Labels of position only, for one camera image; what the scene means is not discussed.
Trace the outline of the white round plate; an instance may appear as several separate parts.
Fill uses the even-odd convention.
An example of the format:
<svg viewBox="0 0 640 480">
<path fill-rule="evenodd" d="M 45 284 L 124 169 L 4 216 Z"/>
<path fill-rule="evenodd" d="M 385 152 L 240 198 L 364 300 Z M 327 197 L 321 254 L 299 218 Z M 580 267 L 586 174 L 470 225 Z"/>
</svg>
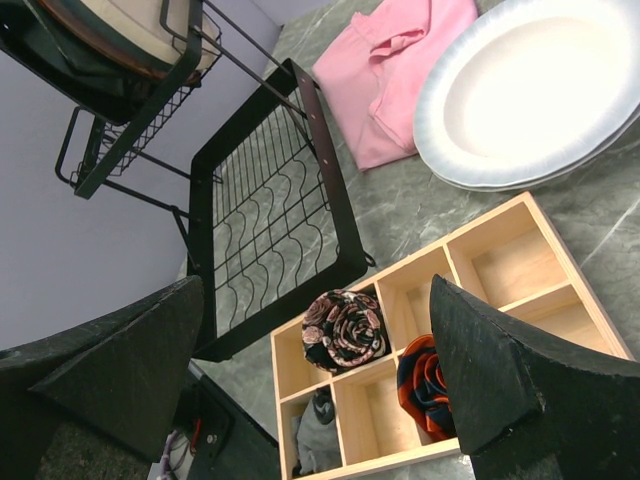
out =
<svg viewBox="0 0 640 480">
<path fill-rule="evenodd" d="M 635 1 L 504 1 L 442 54 L 413 133 L 459 188 L 539 184 L 591 160 L 639 115 Z"/>
</svg>

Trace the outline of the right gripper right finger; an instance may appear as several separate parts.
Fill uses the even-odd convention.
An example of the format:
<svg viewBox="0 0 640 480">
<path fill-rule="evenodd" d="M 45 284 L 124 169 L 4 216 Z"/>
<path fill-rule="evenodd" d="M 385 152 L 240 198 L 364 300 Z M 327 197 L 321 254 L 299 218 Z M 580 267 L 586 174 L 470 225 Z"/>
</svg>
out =
<svg viewBox="0 0 640 480">
<path fill-rule="evenodd" d="M 638 478 L 637 362 L 547 333 L 439 275 L 430 316 L 476 478 Z"/>
</svg>

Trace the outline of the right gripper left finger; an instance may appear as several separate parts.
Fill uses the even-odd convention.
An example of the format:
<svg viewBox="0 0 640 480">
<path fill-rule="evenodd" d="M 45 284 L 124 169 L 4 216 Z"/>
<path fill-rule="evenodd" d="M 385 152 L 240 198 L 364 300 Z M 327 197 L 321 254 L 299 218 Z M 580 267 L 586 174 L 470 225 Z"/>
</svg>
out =
<svg viewBox="0 0 640 480">
<path fill-rule="evenodd" d="M 203 316 L 183 278 L 1 353 L 4 479 L 144 479 L 159 461 Z"/>
</svg>

